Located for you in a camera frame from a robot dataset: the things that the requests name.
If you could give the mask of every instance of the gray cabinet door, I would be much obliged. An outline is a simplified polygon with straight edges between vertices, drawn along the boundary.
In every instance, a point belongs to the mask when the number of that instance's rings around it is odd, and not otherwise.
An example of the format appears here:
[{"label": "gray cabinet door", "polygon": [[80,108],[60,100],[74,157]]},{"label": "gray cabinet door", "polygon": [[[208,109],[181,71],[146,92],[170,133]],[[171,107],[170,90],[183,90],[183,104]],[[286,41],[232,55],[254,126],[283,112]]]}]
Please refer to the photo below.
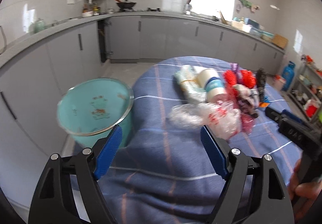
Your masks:
[{"label": "gray cabinet door", "polygon": [[100,52],[97,21],[90,22],[79,27],[81,34],[81,57],[84,67],[84,80],[100,77]]},{"label": "gray cabinet door", "polygon": [[3,100],[0,100],[0,117],[0,187],[9,201],[30,207],[49,157],[19,128]]},{"label": "gray cabinet door", "polygon": [[241,68],[257,70],[263,55],[263,48],[260,47],[260,44],[261,42],[256,39],[242,36],[234,62],[238,63]]},{"label": "gray cabinet door", "polygon": [[17,122],[40,149],[47,155],[61,152],[67,136],[56,119],[62,95],[44,42],[24,50],[1,68],[0,89]]},{"label": "gray cabinet door", "polygon": [[140,16],[111,17],[108,20],[112,59],[139,59]]},{"label": "gray cabinet door", "polygon": [[239,49],[242,35],[227,29],[222,29],[220,34],[219,48],[215,55],[216,59],[228,62],[235,61],[235,55]]},{"label": "gray cabinet door", "polygon": [[196,53],[201,57],[215,58],[222,29],[219,27],[199,22],[196,40],[198,42]]},{"label": "gray cabinet door", "polygon": [[199,56],[198,21],[171,18],[166,38],[165,58]]},{"label": "gray cabinet door", "polygon": [[85,81],[80,39],[76,27],[50,37],[47,43],[54,75],[62,94]]},{"label": "gray cabinet door", "polygon": [[260,47],[263,48],[263,54],[260,60],[260,66],[270,75],[276,75],[278,72],[284,54],[272,47],[261,43]]},{"label": "gray cabinet door", "polygon": [[141,16],[140,58],[165,59],[165,41],[170,18]]}]

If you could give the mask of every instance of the human hand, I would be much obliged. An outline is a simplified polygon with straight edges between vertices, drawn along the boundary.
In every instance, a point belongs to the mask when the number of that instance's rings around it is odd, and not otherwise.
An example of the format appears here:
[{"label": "human hand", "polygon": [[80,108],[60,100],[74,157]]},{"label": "human hand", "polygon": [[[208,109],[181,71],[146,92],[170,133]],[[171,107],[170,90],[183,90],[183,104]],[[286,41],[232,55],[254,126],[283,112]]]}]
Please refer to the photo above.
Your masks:
[{"label": "human hand", "polygon": [[297,172],[300,169],[300,165],[301,160],[299,159],[295,164],[294,172],[289,180],[288,186],[289,197],[291,200],[294,198],[294,196],[304,197],[308,199],[297,212],[294,212],[294,218],[296,222],[304,217],[304,215],[313,205],[314,201],[316,200],[316,198],[322,190],[322,182],[310,182],[299,184]]}]

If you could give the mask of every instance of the teal plastic bucket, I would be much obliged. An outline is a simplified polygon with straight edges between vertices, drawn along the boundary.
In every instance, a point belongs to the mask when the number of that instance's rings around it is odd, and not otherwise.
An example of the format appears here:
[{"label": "teal plastic bucket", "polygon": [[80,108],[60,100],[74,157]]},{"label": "teal plastic bucket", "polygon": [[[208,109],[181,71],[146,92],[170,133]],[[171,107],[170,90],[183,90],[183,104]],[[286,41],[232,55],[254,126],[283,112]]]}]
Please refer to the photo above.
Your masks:
[{"label": "teal plastic bucket", "polygon": [[132,127],[132,89],[121,81],[99,78],[68,90],[58,103],[59,125],[84,148],[92,148],[116,125],[123,131],[120,147],[128,142]]}]

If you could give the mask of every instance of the metal screw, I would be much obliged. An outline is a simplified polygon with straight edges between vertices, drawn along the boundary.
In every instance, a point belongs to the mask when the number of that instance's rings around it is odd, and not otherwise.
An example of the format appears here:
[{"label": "metal screw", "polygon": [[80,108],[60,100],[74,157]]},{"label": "metal screw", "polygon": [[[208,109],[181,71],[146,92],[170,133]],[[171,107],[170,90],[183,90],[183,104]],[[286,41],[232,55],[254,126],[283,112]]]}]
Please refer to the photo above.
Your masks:
[{"label": "metal screw", "polygon": [[272,156],[269,154],[264,155],[264,159],[266,159],[267,161],[271,161],[272,160]]},{"label": "metal screw", "polygon": [[233,154],[235,154],[235,155],[239,155],[239,154],[240,154],[240,150],[239,150],[239,149],[237,149],[237,148],[233,148],[233,149],[231,150],[231,152],[232,152]]},{"label": "metal screw", "polygon": [[52,159],[52,160],[56,160],[56,159],[58,159],[58,154],[52,154],[51,156],[50,156],[50,159]]},{"label": "metal screw", "polygon": [[89,155],[91,152],[92,152],[92,150],[90,148],[83,149],[83,154],[84,155]]}]

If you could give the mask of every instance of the blue tablecloth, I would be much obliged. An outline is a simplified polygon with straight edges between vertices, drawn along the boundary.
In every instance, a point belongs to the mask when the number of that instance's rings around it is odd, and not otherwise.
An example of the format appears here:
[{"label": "blue tablecloth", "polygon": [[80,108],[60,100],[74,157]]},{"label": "blue tablecloth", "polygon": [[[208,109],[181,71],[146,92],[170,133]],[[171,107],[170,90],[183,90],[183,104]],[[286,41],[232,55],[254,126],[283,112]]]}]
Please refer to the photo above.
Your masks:
[{"label": "blue tablecloth", "polygon": [[[224,186],[201,144],[200,130],[176,128],[167,118],[173,106],[187,103],[173,78],[184,64],[215,68],[220,75],[230,68],[218,59],[180,57],[154,65],[137,80],[132,140],[119,149],[107,175],[99,180],[119,224],[203,223]],[[289,110],[276,90],[267,85],[265,92],[271,107]],[[301,151],[277,132],[263,111],[259,114],[252,133],[239,133],[229,144],[249,156],[271,154],[288,183]],[[250,184],[248,177],[245,190]]]}]

